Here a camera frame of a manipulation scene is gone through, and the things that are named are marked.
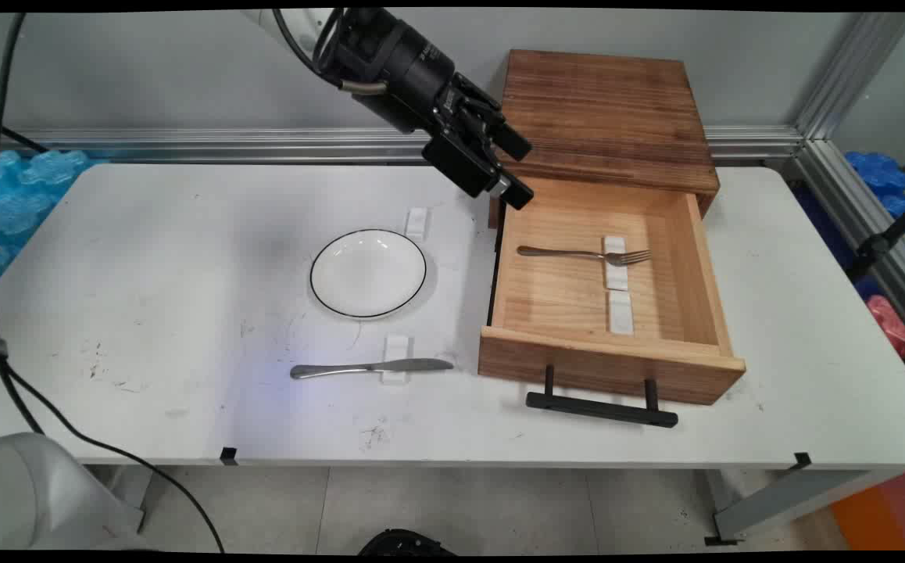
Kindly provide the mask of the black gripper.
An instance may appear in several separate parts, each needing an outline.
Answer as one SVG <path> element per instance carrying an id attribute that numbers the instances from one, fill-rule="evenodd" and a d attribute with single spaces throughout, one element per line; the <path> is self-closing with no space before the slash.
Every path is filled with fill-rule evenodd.
<path id="1" fill-rule="evenodd" d="M 387 85 L 382 94 L 360 94 L 366 107 L 402 133 L 435 132 L 434 107 L 448 88 L 457 99 L 457 118 L 471 135 L 455 129 L 439 129 L 425 144 L 423 157 L 436 170 L 470 197 L 485 193 L 521 210 L 535 192 L 502 167 L 495 155 L 500 149 L 521 161 L 532 150 L 531 143 L 507 123 L 498 101 L 466 76 L 434 43 L 406 22 L 360 22 L 359 57 L 364 82 Z"/>

